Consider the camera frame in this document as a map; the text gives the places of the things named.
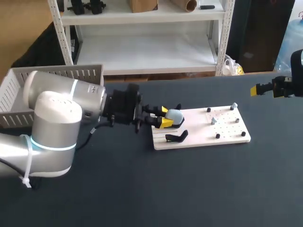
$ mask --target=white pegboard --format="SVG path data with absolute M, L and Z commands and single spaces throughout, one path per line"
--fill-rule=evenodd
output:
M 250 142 L 250 134 L 238 108 L 230 110 L 230 107 L 211 107 L 209 113 L 207 108 L 181 110 L 185 121 L 179 129 L 156 129 L 152 126 L 154 148 L 163 150 Z M 213 117 L 217 120 L 215 125 L 211 124 Z M 166 141 L 166 134 L 180 136 L 184 130 L 188 131 L 188 136 L 182 143 Z M 216 134 L 220 134 L 219 139 L 216 139 Z

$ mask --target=black clip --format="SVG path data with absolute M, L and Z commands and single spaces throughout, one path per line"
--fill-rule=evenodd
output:
M 188 136 L 188 131 L 185 130 L 180 136 L 174 136 L 174 135 L 171 135 L 171 134 L 166 134 L 165 139 L 166 139 L 166 142 L 182 143 L 187 136 Z

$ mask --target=black object on shelf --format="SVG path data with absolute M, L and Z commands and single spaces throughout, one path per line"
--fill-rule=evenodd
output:
M 100 0 L 90 0 L 90 7 L 91 12 L 95 15 L 102 13 L 103 9 L 106 7 L 106 4 Z
M 295 0 L 237 0 L 226 54 L 244 72 L 272 71 Z
M 200 9 L 214 9 L 214 5 L 209 5 L 209 6 L 200 6 Z
M 101 0 L 90 0 L 90 3 L 83 4 L 81 0 L 71 0 L 72 7 L 68 7 L 67 10 L 72 10 L 76 15 L 84 14 L 84 8 L 91 10 L 92 14 L 100 14 L 106 7 L 106 4 Z
M 84 5 L 81 0 L 71 0 L 72 7 L 68 7 L 67 10 L 72 10 L 76 15 L 84 14 Z

